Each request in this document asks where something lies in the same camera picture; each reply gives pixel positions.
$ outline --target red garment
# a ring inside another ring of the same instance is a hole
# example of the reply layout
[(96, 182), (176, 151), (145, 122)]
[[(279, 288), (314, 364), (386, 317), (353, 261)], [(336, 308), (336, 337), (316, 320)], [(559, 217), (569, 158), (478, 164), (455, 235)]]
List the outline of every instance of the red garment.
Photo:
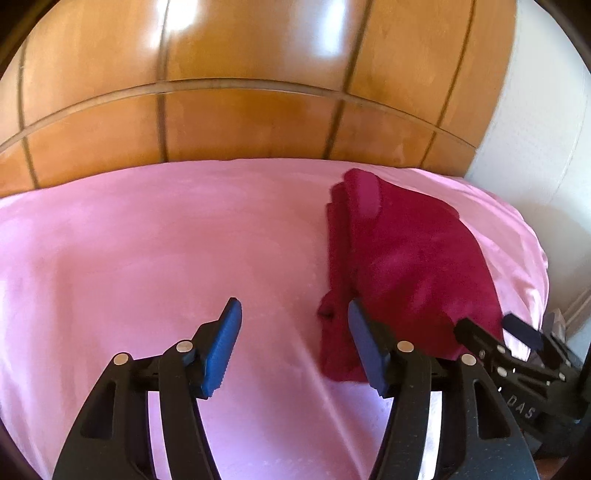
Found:
[(347, 322), (356, 296), (373, 320), (428, 355), (455, 359), (466, 352), (453, 335), (464, 317), (502, 339), (491, 274), (454, 208), (357, 168), (345, 173), (331, 198), (330, 291), (318, 310), (324, 375), (366, 381)]

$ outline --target metal pin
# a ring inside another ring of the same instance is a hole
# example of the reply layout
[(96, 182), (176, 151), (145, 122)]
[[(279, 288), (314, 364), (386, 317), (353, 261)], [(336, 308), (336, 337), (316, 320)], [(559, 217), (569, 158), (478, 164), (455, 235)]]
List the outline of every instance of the metal pin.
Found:
[(414, 350), (414, 345), (411, 342), (407, 342), (406, 340), (398, 342), (398, 345), (396, 347), (398, 348), (398, 350), (404, 353), (410, 353)]
[(117, 355), (115, 355), (113, 363), (115, 365), (125, 365), (127, 363), (127, 360), (129, 360), (129, 355), (127, 353), (118, 353)]
[(476, 358), (469, 353), (464, 353), (462, 355), (462, 363), (471, 367), (472, 365), (476, 365)]
[(183, 340), (182, 342), (177, 343), (178, 353), (187, 353), (191, 350), (193, 350), (193, 344), (189, 340)]

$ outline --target folded red cloth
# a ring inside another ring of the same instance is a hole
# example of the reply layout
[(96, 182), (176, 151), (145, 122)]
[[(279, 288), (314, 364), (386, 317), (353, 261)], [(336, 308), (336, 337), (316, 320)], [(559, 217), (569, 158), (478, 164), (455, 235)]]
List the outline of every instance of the folded red cloth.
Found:
[(354, 168), (327, 205), (330, 291), (322, 299), (321, 369), (337, 381), (366, 381), (347, 309), (361, 298), (373, 320), (428, 355), (465, 348), (453, 326), (469, 317), (502, 338), (502, 312), (486, 261), (447, 203)]

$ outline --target wooden wall panel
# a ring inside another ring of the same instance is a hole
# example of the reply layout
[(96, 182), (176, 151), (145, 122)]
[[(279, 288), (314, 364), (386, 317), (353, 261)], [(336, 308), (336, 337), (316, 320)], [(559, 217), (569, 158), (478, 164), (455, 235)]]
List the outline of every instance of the wooden wall panel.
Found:
[(163, 5), (61, 0), (28, 40), (25, 124), (81, 100), (156, 81)]
[(15, 135), (18, 127), (18, 64), (22, 48), (0, 79), (0, 144)]
[(375, 0), (349, 92), (435, 124), (472, 0)]
[(466, 52), (441, 127), (478, 146), (505, 80), (515, 29), (515, 0), (477, 0)]
[(33, 189), (22, 142), (0, 152), (0, 197)]
[(330, 159), (418, 167), (430, 139), (429, 129), (393, 112), (348, 103)]
[(436, 134), (421, 168), (441, 175), (463, 177), (475, 153), (476, 150), (465, 143), (447, 135)]
[(321, 158), (336, 101), (265, 90), (193, 90), (166, 96), (170, 160)]
[(168, 78), (340, 90), (366, 0), (171, 0)]
[(156, 97), (144, 95), (73, 113), (33, 132), (39, 185), (49, 187), (160, 160)]

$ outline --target pink bedsheet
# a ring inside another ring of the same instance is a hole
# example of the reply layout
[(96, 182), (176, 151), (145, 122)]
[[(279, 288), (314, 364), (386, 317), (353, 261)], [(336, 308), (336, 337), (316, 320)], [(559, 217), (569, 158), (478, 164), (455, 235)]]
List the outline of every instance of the pink bedsheet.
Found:
[(0, 200), (0, 415), (41, 476), (51, 477), (114, 354), (160, 354), (236, 296), (241, 334), (221, 389), (200, 402), (222, 478), (367, 478), (390, 401), (317, 367), (324, 206), (354, 166), (456, 208), (502, 309), (539, 326), (548, 279), (535, 235), (516, 210), (462, 180), (335, 161), (200, 161), (9, 197)]

